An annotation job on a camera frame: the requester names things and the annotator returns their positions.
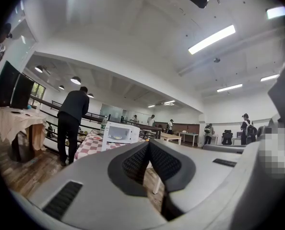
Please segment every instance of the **white cloth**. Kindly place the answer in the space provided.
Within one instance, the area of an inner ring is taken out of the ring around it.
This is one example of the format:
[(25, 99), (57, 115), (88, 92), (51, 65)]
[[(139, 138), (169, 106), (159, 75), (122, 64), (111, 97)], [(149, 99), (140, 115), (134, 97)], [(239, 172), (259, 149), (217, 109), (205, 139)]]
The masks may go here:
[(36, 115), (32, 110), (18, 110), (9, 107), (0, 107), (0, 136), (2, 141), (7, 139), (10, 143), (16, 135), (26, 129), (28, 136), (28, 127), (33, 125), (33, 147), (35, 150), (46, 150), (43, 141), (46, 136), (46, 117), (42, 114)]
[(153, 125), (153, 118), (148, 117), (147, 123), (149, 126), (152, 126)]
[(172, 130), (173, 123), (171, 121), (168, 122), (168, 129)]

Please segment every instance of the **computer monitor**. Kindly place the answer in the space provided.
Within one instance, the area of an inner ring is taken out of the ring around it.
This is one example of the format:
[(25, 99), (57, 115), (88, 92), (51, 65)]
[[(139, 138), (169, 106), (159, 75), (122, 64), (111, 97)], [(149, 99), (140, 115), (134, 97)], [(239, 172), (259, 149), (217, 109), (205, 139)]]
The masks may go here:
[(0, 74), (0, 107), (10, 106), (12, 92), (20, 72), (6, 61)]
[(27, 109), (28, 100), (30, 98), (34, 81), (20, 74), (15, 86), (11, 107), (18, 109)]

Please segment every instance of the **ceiling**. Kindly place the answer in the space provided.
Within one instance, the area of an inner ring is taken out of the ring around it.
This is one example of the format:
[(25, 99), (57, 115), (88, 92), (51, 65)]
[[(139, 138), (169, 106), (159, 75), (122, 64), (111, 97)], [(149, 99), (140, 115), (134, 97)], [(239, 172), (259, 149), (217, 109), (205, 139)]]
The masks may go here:
[[(45, 66), (47, 71), (43, 71), (42, 73), (36, 71), (35, 66), (38, 65)], [(171, 101), (171, 99), (138, 84), (113, 76), (110, 73), (95, 69), (94, 66), (86, 64), (75, 64), (65, 60), (32, 55), (26, 68), (57, 90), (60, 90), (60, 85), (63, 85), (67, 92), (77, 90), (78, 85), (71, 82), (70, 79), (73, 76), (78, 76), (82, 81), (82, 86), (86, 86), (91, 93), (100, 91), (110, 92), (111, 94), (133, 100), (143, 107)], [(176, 106), (182, 107), (180, 103), (176, 103)]]
[[(220, 2), (219, 5), (217, 0), (210, 0), (205, 9), (199, 9), (189, 0), (44, 0), (43, 7), (48, 28), (56, 28), (55, 32), (70, 24), (95, 24), (134, 36), (167, 59), (182, 81), (203, 98), (270, 86), (271, 83), (260, 79), (278, 73), (285, 60), (285, 17), (268, 20), (265, 10), (280, 3), (277, 0)], [(194, 55), (188, 52), (191, 46), (232, 24), (236, 29), (234, 35)], [(221, 61), (214, 63), (215, 58)], [(92, 79), (91, 85), (110, 88), (124, 97), (148, 104), (164, 99), (107, 73), (72, 68), (82, 79), (87, 76)], [(69, 66), (61, 71), (62, 80), (73, 75)], [(243, 83), (241, 89), (216, 91), (240, 83)]]

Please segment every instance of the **checkered tablecloth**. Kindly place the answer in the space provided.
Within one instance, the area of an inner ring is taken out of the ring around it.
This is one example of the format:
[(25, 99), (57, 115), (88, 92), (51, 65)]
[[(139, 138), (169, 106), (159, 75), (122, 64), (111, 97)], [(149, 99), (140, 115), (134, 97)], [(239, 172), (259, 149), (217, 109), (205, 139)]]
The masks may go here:
[[(96, 136), (98, 132), (99, 132), (98, 130), (92, 129), (90, 134), (86, 136), (85, 140), (81, 143), (80, 147), (77, 149), (74, 155), (74, 158), (76, 160), (90, 154), (102, 152), (102, 144), (103, 144), (102, 141), (92, 139), (92, 136)], [(139, 137), (138, 141), (144, 141), (144, 139)], [(122, 147), (127, 144), (108, 142), (107, 145), (109, 145), (109, 148), (107, 149), (109, 150), (117, 147)]]

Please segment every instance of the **backpack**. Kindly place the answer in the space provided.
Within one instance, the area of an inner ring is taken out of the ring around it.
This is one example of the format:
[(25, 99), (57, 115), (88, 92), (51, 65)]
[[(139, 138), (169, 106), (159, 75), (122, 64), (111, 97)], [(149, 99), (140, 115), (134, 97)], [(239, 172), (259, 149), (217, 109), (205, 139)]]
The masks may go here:
[(246, 130), (245, 130), (245, 134), (247, 137), (251, 137), (251, 136), (255, 136), (257, 135), (257, 129), (253, 126), (253, 124), (249, 124), (247, 121), (245, 121), (245, 123), (247, 124)]
[(210, 125), (207, 125), (207, 126), (204, 128), (204, 131), (205, 131), (205, 133), (210, 133), (210, 132), (211, 132), (211, 126), (210, 126)]

